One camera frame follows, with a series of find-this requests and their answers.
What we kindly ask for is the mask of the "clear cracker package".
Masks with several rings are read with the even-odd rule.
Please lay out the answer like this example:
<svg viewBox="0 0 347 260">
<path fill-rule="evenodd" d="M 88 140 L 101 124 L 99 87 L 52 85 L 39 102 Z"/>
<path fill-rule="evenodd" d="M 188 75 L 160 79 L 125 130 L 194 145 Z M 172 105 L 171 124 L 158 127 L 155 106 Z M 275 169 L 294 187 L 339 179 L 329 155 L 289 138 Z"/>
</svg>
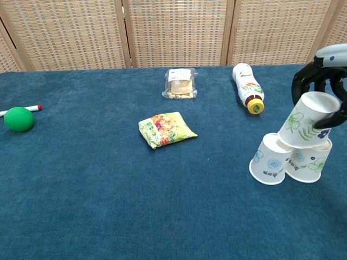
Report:
<svg viewBox="0 0 347 260">
<path fill-rule="evenodd" d="M 165 74 L 165 87 L 162 96 L 167 99 L 193 99 L 197 95 L 195 88 L 195 68 L 168 69 Z"/>
</svg>

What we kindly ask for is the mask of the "white marker red cap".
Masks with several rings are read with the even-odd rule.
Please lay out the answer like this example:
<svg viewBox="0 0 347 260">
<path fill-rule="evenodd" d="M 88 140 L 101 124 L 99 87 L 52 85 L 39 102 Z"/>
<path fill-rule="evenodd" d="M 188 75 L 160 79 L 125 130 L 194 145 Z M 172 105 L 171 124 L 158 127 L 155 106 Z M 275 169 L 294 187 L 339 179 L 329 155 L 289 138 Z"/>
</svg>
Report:
<svg viewBox="0 0 347 260">
<path fill-rule="evenodd" d="M 42 105 L 27 106 L 24 108 L 31 111 L 31 112 L 36 112 L 36 111 L 42 110 Z M 4 117 L 7 112 L 8 112 L 8 110 L 0 111 L 0 118 Z"/>
</svg>

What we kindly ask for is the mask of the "white paper cup flower print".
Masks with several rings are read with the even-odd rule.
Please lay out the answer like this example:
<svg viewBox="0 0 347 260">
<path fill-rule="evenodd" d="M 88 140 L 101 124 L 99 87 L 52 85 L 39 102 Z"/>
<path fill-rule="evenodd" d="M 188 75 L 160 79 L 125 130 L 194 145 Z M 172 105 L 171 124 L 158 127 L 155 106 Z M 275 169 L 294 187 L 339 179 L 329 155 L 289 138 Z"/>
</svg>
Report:
<svg viewBox="0 0 347 260">
<path fill-rule="evenodd" d="M 262 138 L 249 163 L 249 172 L 262 184 L 280 184 L 285 179 L 286 166 L 291 154 L 292 148 L 283 144 L 277 133 L 268 133 Z"/>
<path fill-rule="evenodd" d="M 330 139 L 317 147 L 294 148 L 286 166 L 286 174 L 302 183 L 318 181 L 331 149 Z"/>
</svg>

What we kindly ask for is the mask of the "green foam ball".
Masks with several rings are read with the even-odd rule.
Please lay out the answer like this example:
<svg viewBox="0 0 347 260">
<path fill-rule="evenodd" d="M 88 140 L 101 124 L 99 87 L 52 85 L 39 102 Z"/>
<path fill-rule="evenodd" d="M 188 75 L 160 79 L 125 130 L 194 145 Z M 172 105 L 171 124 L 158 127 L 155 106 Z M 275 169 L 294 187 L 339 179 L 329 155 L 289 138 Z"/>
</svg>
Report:
<svg viewBox="0 0 347 260">
<path fill-rule="evenodd" d="M 34 115 L 24 107 L 10 108 L 4 114 L 4 123 L 8 129 L 15 132 L 24 132 L 34 125 Z"/>
</svg>

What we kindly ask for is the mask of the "white paper cup fern print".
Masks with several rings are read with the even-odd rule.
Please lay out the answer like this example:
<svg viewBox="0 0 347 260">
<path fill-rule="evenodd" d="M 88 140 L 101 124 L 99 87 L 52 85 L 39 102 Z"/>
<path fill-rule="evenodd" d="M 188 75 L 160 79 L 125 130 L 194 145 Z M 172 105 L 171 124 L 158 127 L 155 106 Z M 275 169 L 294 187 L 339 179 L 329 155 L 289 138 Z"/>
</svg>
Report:
<svg viewBox="0 0 347 260">
<path fill-rule="evenodd" d="M 294 148 L 312 148 L 324 144 L 331 129 L 316 129 L 314 125 L 331 117 L 339 108 L 339 100 L 328 93 L 304 93 L 278 131 L 279 140 Z"/>
</svg>

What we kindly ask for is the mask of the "blue table cloth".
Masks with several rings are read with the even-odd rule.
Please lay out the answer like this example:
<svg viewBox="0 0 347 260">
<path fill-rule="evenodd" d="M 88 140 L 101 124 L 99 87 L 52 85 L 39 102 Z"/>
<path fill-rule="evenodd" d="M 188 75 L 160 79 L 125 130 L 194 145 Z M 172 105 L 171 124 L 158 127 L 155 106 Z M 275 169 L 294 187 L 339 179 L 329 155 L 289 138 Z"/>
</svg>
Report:
<svg viewBox="0 0 347 260">
<path fill-rule="evenodd" d="M 230 67 L 197 69 L 192 100 L 165 68 L 0 74 L 0 260 L 347 260 L 347 123 L 321 179 L 275 186 L 248 170 L 292 110 L 299 66 L 255 66 L 265 111 L 240 104 Z M 198 136 L 152 149 L 138 123 L 180 112 Z"/>
</svg>

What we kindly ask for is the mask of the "yellow-green snack bag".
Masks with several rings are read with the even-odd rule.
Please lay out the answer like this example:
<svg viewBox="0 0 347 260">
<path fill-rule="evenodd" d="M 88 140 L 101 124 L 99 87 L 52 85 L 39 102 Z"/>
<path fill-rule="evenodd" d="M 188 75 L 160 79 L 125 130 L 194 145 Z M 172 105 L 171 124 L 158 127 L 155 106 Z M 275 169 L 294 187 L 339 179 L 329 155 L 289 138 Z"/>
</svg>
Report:
<svg viewBox="0 0 347 260">
<path fill-rule="evenodd" d="M 140 121 L 138 127 L 152 149 L 198 136 L 187 126 L 180 112 L 154 115 Z"/>
</svg>

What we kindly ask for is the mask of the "tea bottle yellow cap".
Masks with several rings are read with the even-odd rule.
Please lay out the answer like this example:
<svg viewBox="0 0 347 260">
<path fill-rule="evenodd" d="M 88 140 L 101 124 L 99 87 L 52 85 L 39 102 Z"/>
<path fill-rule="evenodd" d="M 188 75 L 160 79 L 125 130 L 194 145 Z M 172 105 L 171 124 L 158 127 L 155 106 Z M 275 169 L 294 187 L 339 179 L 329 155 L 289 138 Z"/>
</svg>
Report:
<svg viewBox="0 0 347 260">
<path fill-rule="evenodd" d="M 248 111 L 257 115 L 264 111 L 264 91 L 253 75 L 253 70 L 246 63 L 238 63 L 232 71 L 241 103 Z"/>
</svg>

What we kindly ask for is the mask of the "woven bamboo screen panel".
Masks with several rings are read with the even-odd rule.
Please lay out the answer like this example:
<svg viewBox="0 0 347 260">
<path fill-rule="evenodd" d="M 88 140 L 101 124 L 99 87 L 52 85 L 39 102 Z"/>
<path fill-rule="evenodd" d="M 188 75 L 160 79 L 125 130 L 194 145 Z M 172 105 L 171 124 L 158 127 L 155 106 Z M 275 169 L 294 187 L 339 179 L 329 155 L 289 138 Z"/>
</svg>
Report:
<svg viewBox="0 0 347 260">
<path fill-rule="evenodd" d="M 347 0 L 231 0 L 227 65 L 306 64 L 327 45 Z"/>
<path fill-rule="evenodd" d="M 0 73 L 22 70 L 21 60 L 0 18 Z"/>
<path fill-rule="evenodd" d="M 347 43 L 347 0 L 331 0 L 306 63 L 313 59 L 319 49 L 339 43 Z"/>
<path fill-rule="evenodd" d="M 131 67 L 122 0 L 0 0 L 23 71 Z"/>
<path fill-rule="evenodd" d="M 235 0 L 122 0 L 132 66 L 225 66 Z"/>
</svg>

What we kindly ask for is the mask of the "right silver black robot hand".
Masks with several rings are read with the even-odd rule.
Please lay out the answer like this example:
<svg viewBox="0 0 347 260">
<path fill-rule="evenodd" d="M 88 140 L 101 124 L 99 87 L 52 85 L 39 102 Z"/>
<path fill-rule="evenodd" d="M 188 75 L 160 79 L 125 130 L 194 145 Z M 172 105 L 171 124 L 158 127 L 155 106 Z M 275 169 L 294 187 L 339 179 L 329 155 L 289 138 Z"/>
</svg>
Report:
<svg viewBox="0 0 347 260">
<path fill-rule="evenodd" d="M 347 90 L 344 88 L 344 79 L 347 79 L 347 43 L 319 49 L 313 61 L 294 75 L 291 87 L 294 104 L 309 91 L 312 83 L 315 91 L 324 92 L 327 80 L 334 95 L 342 102 L 338 111 L 331 117 L 316 122 L 314 128 L 333 128 L 347 121 Z"/>
</svg>

